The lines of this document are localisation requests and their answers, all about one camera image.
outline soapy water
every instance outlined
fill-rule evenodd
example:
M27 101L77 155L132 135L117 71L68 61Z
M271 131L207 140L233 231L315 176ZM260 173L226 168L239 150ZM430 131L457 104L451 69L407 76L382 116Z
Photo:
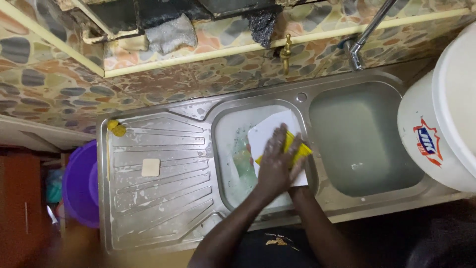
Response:
M220 177L225 199L238 207L258 183L250 164L248 131L270 115L289 110L280 105L269 105L224 115L215 127L215 143L220 166ZM288 195L280 195L267 208L292 204Z

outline purple bucket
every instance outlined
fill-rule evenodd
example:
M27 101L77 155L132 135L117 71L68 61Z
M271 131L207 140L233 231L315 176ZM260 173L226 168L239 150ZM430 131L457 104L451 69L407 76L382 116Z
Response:
M77 148L63 176L66 212L82 225L99 228L98 156L96 140Z

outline dish sponge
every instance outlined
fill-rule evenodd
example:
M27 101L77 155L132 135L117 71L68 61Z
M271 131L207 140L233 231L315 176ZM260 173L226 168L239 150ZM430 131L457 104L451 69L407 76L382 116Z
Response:
M287 131L286 141L284 143L284 152L287 152L289 150L289 147L291 147L291 144L293 143L293 141L294 141L294 135L291 132ZM296 155L293 158L293 161L289 164L289 168L292 168L294 164L298 161L298 159L300 159L301 157L306 157L310 154L312 154L312 150L309 147L307 147L305 144L301 144L301 146L297 150ZM259 165L259 163L261 163L262 158L263 156L258 157L258 159L255 160L256 164Z

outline jik logo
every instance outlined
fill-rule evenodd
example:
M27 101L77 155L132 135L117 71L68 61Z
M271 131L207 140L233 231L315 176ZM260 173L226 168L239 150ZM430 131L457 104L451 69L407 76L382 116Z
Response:
M416 134L416 138L418 139L416 145L418 146L420 153L426 156L430 162L441 167L443 157L441 156L438 145L440 137L436 135L438 132L436 131L436 128L430 128L422 118L421 125L414 127L413 132Z

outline brass tap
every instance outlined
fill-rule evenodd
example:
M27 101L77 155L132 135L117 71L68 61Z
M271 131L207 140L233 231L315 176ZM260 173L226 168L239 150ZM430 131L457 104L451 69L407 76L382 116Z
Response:
M289 58L291 57L291 45L293 42L291 41L291 35L288 33L286 35L286 44L284 45L284 48L281 49L281 52L279 53L279 57L281 58L281 61L283 62L283 73L284 75L288 75L289 73Z

